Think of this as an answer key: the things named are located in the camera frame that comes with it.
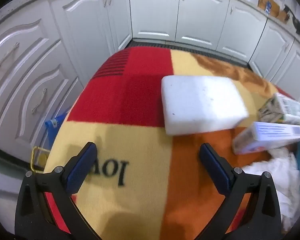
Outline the white plastic bag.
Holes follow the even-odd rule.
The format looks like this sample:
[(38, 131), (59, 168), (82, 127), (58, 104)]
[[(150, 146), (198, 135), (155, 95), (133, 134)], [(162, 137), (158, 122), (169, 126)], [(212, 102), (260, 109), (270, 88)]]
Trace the white plastic bag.
[(248, 174), (261, 175), (269, 172), (279, 200), (282, 229), (288, 232), (300, 216), (300, 171), (295, 155), (286, 147), (270, 149), (269, 161), (254, 162), (242, 170)]

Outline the white purple toothpaste box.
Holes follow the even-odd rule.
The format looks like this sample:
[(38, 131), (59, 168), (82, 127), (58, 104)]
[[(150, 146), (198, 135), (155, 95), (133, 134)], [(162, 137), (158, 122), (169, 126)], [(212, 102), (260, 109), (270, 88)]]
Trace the white purple toothpaste box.
[(300, 141), (300, 125), (253, 122), (232, 141), (234, 154), (280, 148)]

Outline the white milk carton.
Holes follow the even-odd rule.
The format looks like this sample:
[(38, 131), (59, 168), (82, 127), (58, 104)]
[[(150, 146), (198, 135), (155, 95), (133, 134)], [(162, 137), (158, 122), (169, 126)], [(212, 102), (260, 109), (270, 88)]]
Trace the white milk carton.
[(300, 102), (275, 93), (258, 110), (260, 122), (300, 125)]

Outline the white foam sponge block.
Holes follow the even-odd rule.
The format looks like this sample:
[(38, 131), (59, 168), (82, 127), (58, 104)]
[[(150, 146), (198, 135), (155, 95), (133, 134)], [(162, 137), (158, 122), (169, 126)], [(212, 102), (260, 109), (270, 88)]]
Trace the white foam sponge block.
[(230, 78), (170, 75), (161, 80), (165, 131), (188, 135), (232, 129), (248, 118)]

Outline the white kitchen cabinets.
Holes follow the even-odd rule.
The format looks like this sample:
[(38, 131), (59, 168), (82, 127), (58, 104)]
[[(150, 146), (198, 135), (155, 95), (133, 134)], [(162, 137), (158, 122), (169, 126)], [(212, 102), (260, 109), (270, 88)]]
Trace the white kitchen cabinets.
[(136, 39), (249, 63), (300, 101), (300, 33), (247, 0), (11, 0), (0, 9), (0, 149), (30, 161), (44, 122)]

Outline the blue plastic bottle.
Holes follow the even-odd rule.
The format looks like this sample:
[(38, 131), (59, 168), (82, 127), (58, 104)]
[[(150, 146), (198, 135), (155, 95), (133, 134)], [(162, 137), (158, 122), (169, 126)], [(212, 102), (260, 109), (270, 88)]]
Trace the blue plastic bottle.
[(52, 148), (53, 143), (59, 132), (59, 129), (61, 128), (61, 125), (64, 122), (67, 114), (68, 114), (67, 112), (64, 112), (64, 113), (56, 116), (55, 118), (52, 118), (45, 122), (45, 126), (47, 128), (47, 138), (48, 138), (48, 142), (49, 142), (49, 149)]

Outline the colourful fleece blanket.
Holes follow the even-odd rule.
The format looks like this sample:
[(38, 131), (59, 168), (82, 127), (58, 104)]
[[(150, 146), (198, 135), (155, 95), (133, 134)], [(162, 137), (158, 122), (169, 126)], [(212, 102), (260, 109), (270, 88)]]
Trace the colourful fleece blanket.
[[(170, 137), (164, 129), (161, 80), (168, 75), (230, 78), (249, 118), (235, 129)], [(252, 71), (179, 50), (134, 47), (111, 56), (72, 107), (45, 171), (65, 165), (92, 141), (98, 153), (74, 201), (102, 239), (194, 239), (223, 201), (198, 159), (208, 142), (232, 166), (268, 160), (234, 155), (232, 139), (257, 119), (279, 88)]]

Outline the wooden knife block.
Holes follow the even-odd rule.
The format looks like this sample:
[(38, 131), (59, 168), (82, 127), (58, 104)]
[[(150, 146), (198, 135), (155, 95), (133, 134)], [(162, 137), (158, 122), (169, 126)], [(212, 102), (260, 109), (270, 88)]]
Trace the wooden knife block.
[(273, 17), (277, 17), (280, 12), (280, 7), (274, 0), (258, 0), (258, 7)]

